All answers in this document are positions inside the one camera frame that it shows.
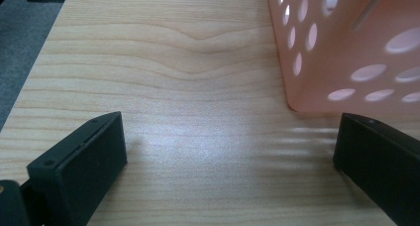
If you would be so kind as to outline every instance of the table surface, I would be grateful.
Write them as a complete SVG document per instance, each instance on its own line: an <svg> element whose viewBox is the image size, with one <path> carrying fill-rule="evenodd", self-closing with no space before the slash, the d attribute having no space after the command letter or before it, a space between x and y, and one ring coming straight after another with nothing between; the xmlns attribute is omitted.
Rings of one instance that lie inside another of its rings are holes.
<svg viewBox="0 0 420 226"><path fill-rule="evenodd" d="M129 163L89 225L393 225L333 168L340 116L288 108L267 0L66 0L0 178L113 111ZM420 137L419 116L380 120Z"/></svg>

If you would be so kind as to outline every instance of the wooden table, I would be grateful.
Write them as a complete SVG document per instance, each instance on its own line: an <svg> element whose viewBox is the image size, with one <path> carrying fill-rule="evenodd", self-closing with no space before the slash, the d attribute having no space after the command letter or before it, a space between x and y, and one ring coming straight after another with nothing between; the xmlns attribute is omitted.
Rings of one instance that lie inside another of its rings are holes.
<svg viewBox="0 0 420 226"><path fill-rule="evenodd" d="M122 111L90 225L393 225L332 165L339 115L286 104L267 0L66 0L0 136L0 177ZM419 116L380 117L420 137Z"/></svg>

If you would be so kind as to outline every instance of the gray carpet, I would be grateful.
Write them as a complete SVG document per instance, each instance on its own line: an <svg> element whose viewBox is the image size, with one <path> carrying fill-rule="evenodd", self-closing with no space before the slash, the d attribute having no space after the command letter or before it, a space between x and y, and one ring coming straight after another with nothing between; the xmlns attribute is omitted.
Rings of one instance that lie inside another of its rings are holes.
<svg viewBox="0 0 420 226"><path fill-rule="evenodd" d="M0 131L61 5L27 0L0 4Z"/></svg>

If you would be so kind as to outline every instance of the carpeted floor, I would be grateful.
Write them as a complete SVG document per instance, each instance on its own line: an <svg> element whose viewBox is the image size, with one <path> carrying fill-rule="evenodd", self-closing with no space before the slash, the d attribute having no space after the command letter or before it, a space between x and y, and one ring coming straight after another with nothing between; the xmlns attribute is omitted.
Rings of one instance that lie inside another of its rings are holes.
<svg viewBox="0 0 420 226"><path fill-rule="evenodd" d="M27 0L0 4L0 131L61 5Z"/></svg>

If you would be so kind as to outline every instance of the pink plastic basket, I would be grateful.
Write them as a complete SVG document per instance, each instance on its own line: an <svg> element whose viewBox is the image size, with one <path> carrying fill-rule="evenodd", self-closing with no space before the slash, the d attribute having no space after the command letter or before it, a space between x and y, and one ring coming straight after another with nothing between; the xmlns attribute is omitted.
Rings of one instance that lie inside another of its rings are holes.
<svg viewBox="0 0 420 226"><path fill-rule="evenodd" d="M420 113L420 0L269 0L290 107Z"/></svg>

